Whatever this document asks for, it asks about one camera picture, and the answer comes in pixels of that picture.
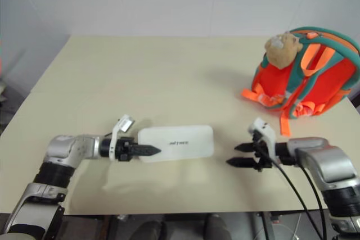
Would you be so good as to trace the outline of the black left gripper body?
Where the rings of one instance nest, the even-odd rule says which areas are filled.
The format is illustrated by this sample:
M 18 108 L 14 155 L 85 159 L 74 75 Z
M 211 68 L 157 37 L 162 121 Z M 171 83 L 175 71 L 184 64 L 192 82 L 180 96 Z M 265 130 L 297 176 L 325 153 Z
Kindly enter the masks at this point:
M 137 157 L 137 143 L 133 137 L 120 137 L 116 142 L 115 158 L 120 162 L 128 162 Z

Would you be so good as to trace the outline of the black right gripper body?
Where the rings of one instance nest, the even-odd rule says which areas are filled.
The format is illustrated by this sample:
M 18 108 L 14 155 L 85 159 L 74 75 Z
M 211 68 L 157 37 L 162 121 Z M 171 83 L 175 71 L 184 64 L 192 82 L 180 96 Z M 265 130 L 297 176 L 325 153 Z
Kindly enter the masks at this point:
M 273 162 L 269 156 L 268 146 L 263 140 L 263 136 L 258 131 L 254 131 L 251 136 L 255 157 L 259 159 L 256 162 L 255 170 L 262 172 L 263 169 L 271 168 Z

